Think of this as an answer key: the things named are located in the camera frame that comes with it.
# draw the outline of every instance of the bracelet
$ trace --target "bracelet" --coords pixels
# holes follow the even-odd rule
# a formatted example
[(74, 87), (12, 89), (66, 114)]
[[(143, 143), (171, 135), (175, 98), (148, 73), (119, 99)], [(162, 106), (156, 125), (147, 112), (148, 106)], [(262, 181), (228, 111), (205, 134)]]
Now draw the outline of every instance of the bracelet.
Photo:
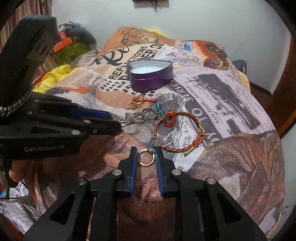
[(192, 144), (182, 148), (182, 149), (175, 149), (175, 148), (169, 148), (166, 146), (163, 146), (162, 143), (160, 143), (161, 146), (163, 146), (163, 149), (169, 151), (169, 152), (174, 152), (174, 153), (180, 153), (180, 152), (185, 152), (184, 155), (188, 156), (196, 147), (198, 147), (200, 145), (200, 143), (205, 139), (205, 130), (203, 129), (199, 119), (197, 117), (195, 117), (193, 114), (187, 113), (187, 112), (168, 112), (166, 114), (164, 114), (164, 116), (162, 118), (159, 118), (158, 122), (156, 123), (156, 126), (154, 128), (154, 138), (156, 140), (158, 140), (157, 137), (157, 128), (159, 127), (159, 125), (164, 122), (164, 120), (166, 120), (167, 117), (170, 117), (171, 119), (173, 119), (174, 117), (176, 117), (177, 115), (182, 115), (182, 116), (187, 116), (191, 119), (193, 119), (195, 121), (195, 123), (198, 126), (198, 133), (197, 133), (197, 137), (195, 138), (195, 140), (193, 140)]

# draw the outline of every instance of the red string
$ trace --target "red string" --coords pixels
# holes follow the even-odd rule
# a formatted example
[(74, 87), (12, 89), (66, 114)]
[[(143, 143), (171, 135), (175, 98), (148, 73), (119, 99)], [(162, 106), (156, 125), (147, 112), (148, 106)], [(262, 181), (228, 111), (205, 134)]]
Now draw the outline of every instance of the red string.
[(151, 103), (156, 103), (158, 102), (157, 100), (139, 100), (139, 96), (137, 98), (134, 99), (134, 102), (141, 102), (141, 101), (145, 101), (145, 102), (151, 102)]
[[(169, 103), (168, 104), (168, 109), (169, 109), (169, 112), (173, 113), (173, 105), (172, 103)], [(177, 122), (177, 117), (173, 114), (170, 115), (170, 117), (164, 119), (163, 121), (163, 125), (165, 127), (173, 127)]]

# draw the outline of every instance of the white wall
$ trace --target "white wall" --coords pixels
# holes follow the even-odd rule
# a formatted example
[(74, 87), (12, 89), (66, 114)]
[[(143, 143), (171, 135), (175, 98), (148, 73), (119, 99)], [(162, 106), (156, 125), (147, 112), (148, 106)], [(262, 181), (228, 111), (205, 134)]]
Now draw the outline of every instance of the white wall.
[(265, 0), (52, 0), (58, 23), (83, 24), (102, 48), (119, 26), (156, 28), (179, 40), (221, 44), (231, 60), (247, 61), (247, 76), (271, 92), (283, 73), (290, 33)]
[(273, 238), (290, 216), (294, 206), (296, 205), (296, 125), (281, 140), (285, 161), (285, 191), (286, 196), (281, 211), (281, 219), (272, 233)]

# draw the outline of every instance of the bed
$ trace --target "bed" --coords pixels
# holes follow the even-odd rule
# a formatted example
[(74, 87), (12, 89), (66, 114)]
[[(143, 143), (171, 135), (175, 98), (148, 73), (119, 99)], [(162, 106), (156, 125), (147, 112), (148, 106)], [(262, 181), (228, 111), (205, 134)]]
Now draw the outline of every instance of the bed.
[[(165, 157), (194, 178), (218, 180), (269, 237), (280, 219), (285, 196), (282, 147), (268, 115), (250, 94), (246, 76), (222, 46), (121, 27), (101, 51), (76, 59), (72, 67), (80, 69), (47, 94), (109, 111), (113, 119), (124, 121), (126, 112), (155, 109), (154, 103), (146, 102), (141, 108), (126, 110), (139, 94), (131, 89), (126, 64), (143, 58), (171, 61), (174, 67), (174, 79), (161, 89), (143, 93), (145, 99), (159, 101), (165, 112), (172, 108), (192, 113), (206, 132), (205, 140), (189, 156), (164, 151)], [(63, 181), (102, 177), (127, 158), (132, 146), (151, 147), (154, 126), (126, 125), (114, 137), (91, 136), (77, 155), (32, 161), (25, 179), (31, 198), (22, 199), (23, 205), (17, 207), (9, 200), (1, 201), (4, 215), (25, 233), (57, 200)], [(174, 128), (160, 126), (158, 135), (164, 143), (172, 140), (171, 145), (180, 148), (195, 138), (196, 126), (180, 117)], [(174, 199), (161, 198), (155, 166), (139, 165), (134, 196), (118, 205), (118, 240), (173, 240), (174, 204)], [(34, 215), (28, 215), (31, 209)], [(21, 221), (13, 215), (18, 211), (27, 213)]]

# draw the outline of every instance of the finger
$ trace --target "finger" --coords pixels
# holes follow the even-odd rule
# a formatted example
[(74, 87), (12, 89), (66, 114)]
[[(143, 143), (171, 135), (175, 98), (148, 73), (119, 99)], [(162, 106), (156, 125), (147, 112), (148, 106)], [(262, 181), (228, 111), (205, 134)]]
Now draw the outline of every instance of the finger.
[(12, 178), (15, 182), (20, 182), (25, 178), (24, 173), (14, 172), (12, 169), (9, 171), (9, 177)]
[(9, 170), (9, 177), (15, 182), (22, 181), (25, 178), (27, 163), (28, 160), (12, 161), (12, 169)]

